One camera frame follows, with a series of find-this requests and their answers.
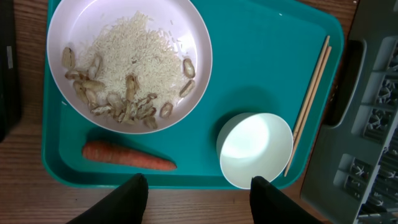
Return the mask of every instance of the wooden table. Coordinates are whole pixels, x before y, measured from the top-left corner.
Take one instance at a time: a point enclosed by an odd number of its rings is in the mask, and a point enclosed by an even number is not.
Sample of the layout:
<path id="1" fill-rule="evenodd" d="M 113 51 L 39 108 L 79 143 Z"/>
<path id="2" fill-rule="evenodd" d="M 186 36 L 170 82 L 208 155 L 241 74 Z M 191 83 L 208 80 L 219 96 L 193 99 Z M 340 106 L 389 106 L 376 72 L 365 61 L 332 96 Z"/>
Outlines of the wooden table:
<path id="1" fill-rule="evenodd" d="M 333 14 L 348 35 L 356 1 L 303 2 Z M 111 190 L 67 187 L 44 170 L 40 147 L 47 0 L 14 0 L 14 10 L 23 116 L 0 144 L 0 223 L 65 223 Z M 303 177 L 283 192 L 325 220 L 300 200 Z M 252 223 L 249 192 L 151 190 L 144 223 Z"/>

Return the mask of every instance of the rice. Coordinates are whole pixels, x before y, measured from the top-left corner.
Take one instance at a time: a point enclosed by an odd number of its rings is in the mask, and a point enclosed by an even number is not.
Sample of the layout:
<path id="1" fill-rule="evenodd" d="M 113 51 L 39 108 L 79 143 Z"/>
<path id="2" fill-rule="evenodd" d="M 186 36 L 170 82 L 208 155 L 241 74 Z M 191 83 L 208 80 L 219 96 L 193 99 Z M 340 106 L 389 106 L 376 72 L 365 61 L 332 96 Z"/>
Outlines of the rice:
<path id="1" fill-rule="evenodd" d="M 158 111 L 166 102 L 177 104 L 179 91 L 187 82 L 182 75 L 182 62 L 166 38 L 160 36 L 161 30 L 146 31 L 148 20 L 140 12 L 131 19 L 118 19 L 115 26 L 104 28 L 93 45 L 79 53 L 78 69 L 87 70 L 96 54 L 103 59 L 95 78 L 106 85 L 97 93 L 101 105 L 107 103 L 109 93 L 118 93 L 125 99 L 126 76 L 130 74 L 136 76 L 140 86 L 135 99 L 156 93 L 158 97 L 152 102 Z"/>

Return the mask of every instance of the green plastic tray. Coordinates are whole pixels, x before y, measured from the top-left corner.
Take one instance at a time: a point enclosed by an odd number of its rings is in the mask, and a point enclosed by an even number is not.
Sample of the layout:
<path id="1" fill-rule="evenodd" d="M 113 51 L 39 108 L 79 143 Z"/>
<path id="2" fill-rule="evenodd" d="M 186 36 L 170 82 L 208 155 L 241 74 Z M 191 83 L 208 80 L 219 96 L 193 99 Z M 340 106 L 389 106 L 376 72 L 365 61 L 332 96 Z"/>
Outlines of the green plastic tray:
<path id="1" fill-rule="evenodd" d="M 49 1 L 49 24 L 59 0 Z M 151 188 L 234 189 L 216 155 L 221 127 L 242 112 L 274 113 L 294 127 L 326 35 L 333 47 L 287 177 L 303 172 L 343 51 L 340 23 L 331 15 L 291 0 L 193 0 L 210 33 L 213 71 L 198 106 L 181 122 L 154 134 L 127 135 L 99 128 L 63 98 L 45 64 L 42 160 L 60 182 L 74 187 L 115 187 L 145 174 Z M 109 139 L 170 158 L 172 172 L 102 164 L 84 159 L 90 139 Z"/>

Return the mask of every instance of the wooden chopstick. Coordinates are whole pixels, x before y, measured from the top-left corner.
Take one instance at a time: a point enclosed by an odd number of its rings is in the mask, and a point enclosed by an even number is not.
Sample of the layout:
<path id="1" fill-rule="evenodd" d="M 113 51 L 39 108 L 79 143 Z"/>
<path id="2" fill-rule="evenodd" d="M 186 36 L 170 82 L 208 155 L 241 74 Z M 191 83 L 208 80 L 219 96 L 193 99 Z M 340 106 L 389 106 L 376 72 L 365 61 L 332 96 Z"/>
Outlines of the wooden chopstick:
<path id="1" fill-rule="evenodd" d="M 285 177 L 290 169 L 290 165 L 292 165 L 294 154 L 295 154 L 297 146 L 300 142 L 300 138 L 301 138 L 302 132 L 304 130 L 305 123 L 307 122 L 308 114 L 310 113 L 313 99 L 315 98 L 315 95 L 317 93 L 318 86 L 319 86 L 321 77 L 323 75 L 323 71 L 325 70 L 325 66 L 326 66 L 326 63 L 327 63 L 329 55 L 330 55 L 331 47 L 328 47 L 328 41 L 329 41 L 329 36 L 326 38 L 325 44 L 321 51 L 320 58 L 318 59 L 317 66 L 318 66 L 318 64 L 320 64 L 320 68 L 319 69 L 315 68 L 315 71 L 314 71 L 314 74 L 313 74 L 313 77 L 311 80 L 310 88 L 307 91 L 306 99 L 304 101 L 302 110 L 298 117 L 296 127 L 294 128 L 293 151 L 292 151 L 292 155 L 289 159 L 289 162 L 285 168 L 285 173 L 284 173 Z"/>

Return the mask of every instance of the carrot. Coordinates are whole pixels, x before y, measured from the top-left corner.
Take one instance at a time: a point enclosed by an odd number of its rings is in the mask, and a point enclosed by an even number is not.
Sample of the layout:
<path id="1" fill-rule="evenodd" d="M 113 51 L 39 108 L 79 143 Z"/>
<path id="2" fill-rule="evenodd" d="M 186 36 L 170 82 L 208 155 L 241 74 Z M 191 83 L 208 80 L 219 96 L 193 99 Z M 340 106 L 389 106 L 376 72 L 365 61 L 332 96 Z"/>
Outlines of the carrot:
<path id="1" fill-rule="evenodd" d="M 170 161 L 104 141 L 89 141 L 83 146 L 83 157 L 91 161 L 134 166 L 154 170 L 174 170 Z"/>

